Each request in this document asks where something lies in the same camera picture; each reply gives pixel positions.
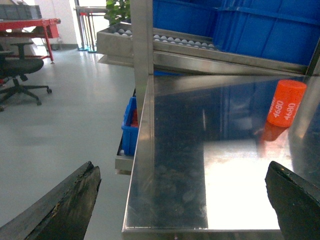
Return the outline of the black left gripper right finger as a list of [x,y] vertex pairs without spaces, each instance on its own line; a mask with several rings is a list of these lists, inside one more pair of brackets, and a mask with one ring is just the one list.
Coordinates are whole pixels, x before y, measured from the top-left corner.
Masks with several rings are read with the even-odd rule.
[[286,240],[320,238],[320,189],[271,161],[265,176],[267,196]]

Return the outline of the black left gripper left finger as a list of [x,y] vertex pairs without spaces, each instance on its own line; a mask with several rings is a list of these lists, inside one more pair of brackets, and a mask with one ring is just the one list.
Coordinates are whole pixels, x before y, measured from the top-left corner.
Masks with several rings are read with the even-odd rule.
[[37,202],[0,228],[2,240],[82,240],[101,184],[101,171],[84,163]]

